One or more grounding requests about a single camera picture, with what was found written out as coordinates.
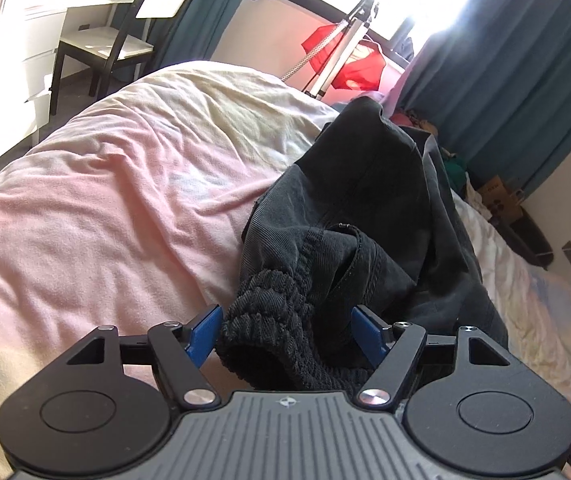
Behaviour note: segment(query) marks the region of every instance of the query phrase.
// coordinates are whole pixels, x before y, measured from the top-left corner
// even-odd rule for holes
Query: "window frame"
[[[296,4],[304,9],[313,12],[314,14],[328,20],[331,23],[338,23],[345,17],[345,12],[337,9],[336,7],[324,2],[323,0],[288,0],[293,4]],[[382,35],[374,32],[370,29],[367,36],[373,41],[376,41],[381,46],[383,54],[387,56],[390,60],[395,62],[397,65],[403,69],[408,67],[409,61],[402,57],[396,49],[398,49],[403,41],[408,37],[408,34],[414,28],[415,21],[411,16],[408,16],[399,28],[392,34],[392,37],[388,40]]]

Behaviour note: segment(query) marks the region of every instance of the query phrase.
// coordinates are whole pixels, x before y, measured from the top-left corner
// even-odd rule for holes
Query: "white cabinet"
[[[0,156],[48,123],[65,10],[0,20]]]

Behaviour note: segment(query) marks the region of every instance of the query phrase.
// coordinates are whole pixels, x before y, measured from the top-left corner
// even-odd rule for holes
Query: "blue curtain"
[[[241,0],[188,0],[169,24],[150,68],[210,59]]]
[[[435,43],[399,106],[483,182],[532,192],[571,150],[571,0],[470,0]]]

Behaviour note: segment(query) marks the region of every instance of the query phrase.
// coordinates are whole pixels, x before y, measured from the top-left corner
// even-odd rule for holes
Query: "floor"
[[[57,114],[51,116],[50,122],[40,129],[39,141],[45,140],[52,132],[58,130],[94,102],[94,98],[88,95],[90,79],[91,72],[89,70],[84,70],[62,79]],[[126,83],[113,78],[109,92],[116,92],[125,85]],[[31,148],[32,137],[25,137],[14,148],[0,156],[0,171],[13,160],[24,156]]]

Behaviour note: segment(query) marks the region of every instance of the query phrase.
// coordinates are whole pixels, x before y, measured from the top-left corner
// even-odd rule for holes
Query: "circular cap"
[[[105,426],[116,411],[110,397],[98,392],[66,392],[48,400],[41,418],[50,428],[65,433],[85,433]]]
[[[213,403],[214,400],[216,400],[216,394],[205,388],[197,388],[186,392],[183,396],[183,400],[194,406],[203,406]]]
[[[380,406],[390,402],[390,394],[385,390],[378,390],[376,388],[363,390],[359,394],[359,401],[368,406]]]
[[[459,403],[459,416],[470,428],[483,433],[508,434],[523,430],[533,418],[530,405],[504,392],[481,392]]]

